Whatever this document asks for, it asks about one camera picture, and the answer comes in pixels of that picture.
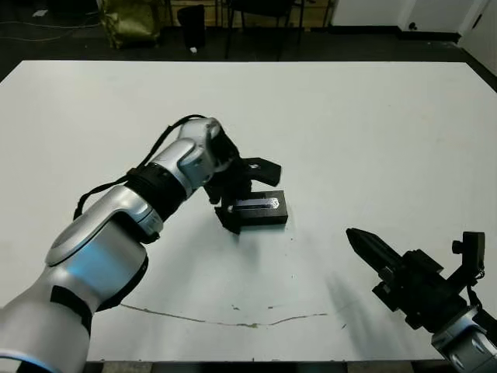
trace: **black floor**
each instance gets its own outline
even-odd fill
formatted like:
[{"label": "black floor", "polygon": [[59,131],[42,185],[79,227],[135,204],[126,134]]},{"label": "black floor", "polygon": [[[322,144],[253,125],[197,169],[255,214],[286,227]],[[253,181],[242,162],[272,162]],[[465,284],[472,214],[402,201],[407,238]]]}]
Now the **black floor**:
[{"label": "black floor", "polygon": [[[223,29],[207,29],[207,45],[194,55],[185,47],[182,31],[177,28],[165,29],[157,47],[115,50],[109,46],[101,26],[66,30],[4,23],[11,20],[59,26],[98,23],[97,15],[61,19],[47,14],[43,18],[33,18],[35,8],[18,6],[14,9],[0,5],[0,81],[22,60],[226,61],[227,31]],[[275,61],[281,31],[235,32],[228,61]],[[291,30],[280,60],[467,62],[497,91],[497,78],[450,41],[405,40],[394,33],[337,34],[332,30],[313,30],[303,33],[301,43],[297,45],[297,31]]]}]

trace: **cable on floor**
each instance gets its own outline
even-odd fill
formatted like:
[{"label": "cable on floor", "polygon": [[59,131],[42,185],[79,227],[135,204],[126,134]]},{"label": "cable on floor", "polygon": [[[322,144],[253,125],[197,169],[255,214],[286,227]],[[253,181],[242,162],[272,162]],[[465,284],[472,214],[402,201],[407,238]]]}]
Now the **cable on floor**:
[{"label": "cable on floor", "polygon": [[78,29],[87,29],[87,28],[92,28],[92,27],[97,27],[100,26],[100,23],[94,23],[92,25],[87,25],[86,23],[93,18],[94,16],[97,15],[97,12],[95,14],[92,14],[90,17],[85,19],[84,22],[82,22],[78,26],[56,26],[56,25],[41,25],[38,23],[28,23],[28,22],[20,22],[20,21],[5,21],[5,22],[0,22],[0,25],[2,24],[7,24],[7,23],[17,23],[17,24],[23,24],[23,25],[29,25],[29,26],[41,26],[41,27],[48,27],[48,28],[54,28],[54,29],[69,29],[68,32],[63,33],[62,35],[56,36],[56,37],[45,37],[42,39],[26,39],[24,37],[0,37],[0,39],[3,40],[15,40],[15,41],[26,41],[26,42],[31,42],[31,43],[42,43],[44,41],[53,41],[53,40],[58,40],[63,37],[66,37],[70,35],[71,33],[75,32]]}]

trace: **white wall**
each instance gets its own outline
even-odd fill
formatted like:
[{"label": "white wall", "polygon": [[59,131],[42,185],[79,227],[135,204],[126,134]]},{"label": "white wall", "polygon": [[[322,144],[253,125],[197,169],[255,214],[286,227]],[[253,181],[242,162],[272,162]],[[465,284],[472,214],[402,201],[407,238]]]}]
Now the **white wall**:
[{"label": "white wall", "polygon": [[497,1],[491,0],[478,25],[461,38],[459,45],[497,75]]},{"label": "white wall", "polygon": [[334,26],[398,26],[456,33],[467,29],[485,0],[337,0]]},{"label": "white wall", "polygon": [[405,22],[399,25],[408,30],[414,22],[418,31],[456,33],[474,0],[416,0]]},{"label": "white wall", "polygon": [[334,26],[397,26],[408,0],[338,0]]}]

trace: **chair leg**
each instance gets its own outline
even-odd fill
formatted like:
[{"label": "chair leg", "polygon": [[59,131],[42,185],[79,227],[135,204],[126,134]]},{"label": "chair leg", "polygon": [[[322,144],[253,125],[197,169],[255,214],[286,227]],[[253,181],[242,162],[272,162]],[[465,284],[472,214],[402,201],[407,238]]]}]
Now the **chair leg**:
[{"label": "chair leg", "polygon": [[231,32],[233,30],[233,16],[235,15],[235,10],[228,6],[228,40],[226,40],[226,50],[224,51],[224,59],[228,59],[231,43]]},{"label": "chair leg", "polygon": [[243,32],[245,32],[245,13],[244,12],[240,12],[241,13],[241,17],[242,17],[242,30]]},{"label": "chair leg", "polygon": [[172,18],[171,0],[168,0],[168,10],[169,10],[169,17],[171,18],[171,27],[173,27],[174,26],[174,19]]},{"label": "chair leg", "polygon": [[328,0],[328,4],[326,5],[326,10],[325,10],[325,18],[323,19],[323,29],[327,26],[326,21],[328,20],[328,12],[331,6],[332,6],[332,0]]},{"label": "chair leg", "polygon": [[304,20],[304,4],[305,4],[305,0],[301,0],[301,18],[298,21],[298,39],[297,39],[297,44],[301,43],[302,22]]},{"label": "chair leg", "polygon": [[278,55],[276,57],[277,61],[279,61],[281,58],[281,54],[283,53],[283,45],[285,44],[285,39],[287,38],[287,35],[288,35],[288,30],[289,30],[288,23],[290,21],[290,14],[291,14],[291,10],[288,11],[287,18],[285,19],[285,27],[282,30],[283,37],[281,38],[280,47],[278,48]]}]

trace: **green bag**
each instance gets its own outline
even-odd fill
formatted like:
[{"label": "green bag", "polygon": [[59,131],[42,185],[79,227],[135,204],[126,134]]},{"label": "green bag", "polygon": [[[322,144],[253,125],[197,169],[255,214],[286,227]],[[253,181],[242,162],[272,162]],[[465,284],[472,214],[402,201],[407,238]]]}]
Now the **green bag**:
[{"label": "green bag", "polygon": [[103,0],[100,19],[112,47],[157,42],[166,26],[168,0]]}]

